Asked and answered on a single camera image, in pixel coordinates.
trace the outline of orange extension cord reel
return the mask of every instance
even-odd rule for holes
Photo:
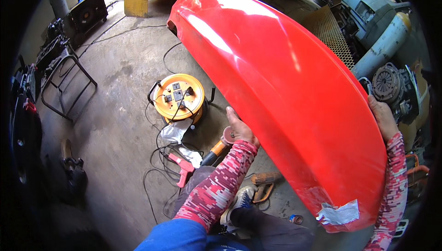
[[[158,80],[148,94],[149,102],[166,124],[191,118],[195,125],[206,115],[207,105],[212,103],[214,97],[215,87],[212,87],[208,101],[201,82],[187,74],[173,74]]]

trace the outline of white sneaker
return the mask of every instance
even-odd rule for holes
[[[239,189],[229,208],[221,215],[220,224],[225,226],[233,226],[232,222],[230,221],[230,214],[234,209],[237,208],[251,208],[251,200],[257,189],[258,188],[255,185],[245,186]]]

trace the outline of metal mesh grate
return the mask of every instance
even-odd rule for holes
[[[351,56],[350,49],[347,42],[345,42],[338,22],[328,6],[324,6],[306,16],[302,26],[328,46],[349,70],[354,67],[355,62]]]

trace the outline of pink camouflage sleeve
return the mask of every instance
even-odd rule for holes
[[[255,145],[237,140],[221,164],[192,190],[174,219],[196,221],[209,231],[233,201],[257,152]]]
[[[364,251],[387,250],[407,202],[407,165],[402,134],[396,133],[387,143],[387,180],[373,236]]]

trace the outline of hand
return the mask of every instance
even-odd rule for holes
[[[245,140],[259,148],[259,140],[255,137],[255,135],[253,135],[251,129],[238,118],[235,110],[228,106],[226,111],[227,118],[230,122],[230,127],[232,127],[233,134],[235,135],[235,140]]]
[[[373,112],[384,141],[388,142],[399,132],[390,107],[384,102],[378,102],[373,95],[368,96],[368,106]]]

